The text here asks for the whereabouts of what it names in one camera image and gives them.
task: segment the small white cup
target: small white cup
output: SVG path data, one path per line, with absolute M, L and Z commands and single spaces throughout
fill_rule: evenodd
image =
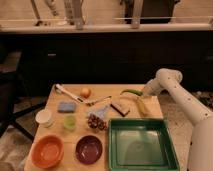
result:
M 36 122 L 43 127 L 49 127 L 53 123 L 52 112 L 48 109 L 40 110 L 36 115 Z

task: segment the brown bowl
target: brown bowl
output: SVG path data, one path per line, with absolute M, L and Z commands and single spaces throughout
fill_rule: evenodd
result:
M 75 154 L 81 163 L 93 164 L 101 157 L 101 141 L 92 135 L 85 136 L 78 141 Z

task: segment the blue sponge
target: blue sponge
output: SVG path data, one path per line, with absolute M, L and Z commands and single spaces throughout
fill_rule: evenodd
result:
M 74 102 L 60 102 L 58 105 L 59 113 L 74 113 L 76 104 Z

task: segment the green tray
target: green tray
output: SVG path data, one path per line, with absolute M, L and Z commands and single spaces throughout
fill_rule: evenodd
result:
M 179 171 L 175 150 L 164 120 L 110 120 L 109 169 Z

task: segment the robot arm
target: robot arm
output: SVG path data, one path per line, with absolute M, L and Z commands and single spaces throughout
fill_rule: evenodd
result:
M 187 171 L 213 170 L 213 112 L 187 92 L 179 82 L 181 72 L 160 69 L 144 87 L 143 95 L 158 95 L 166 89 L 195 126 L 190 143 Z
M 160 69 L 156 73 L 156 78 L 150 80 L 143 89 L 144 96 L 158 95 L 166 89 L 177 104 L 182 108 L 193 125 L 213 114 L 198 99 L 186 91 L 179 83 L 182 74 L 177 70 Z

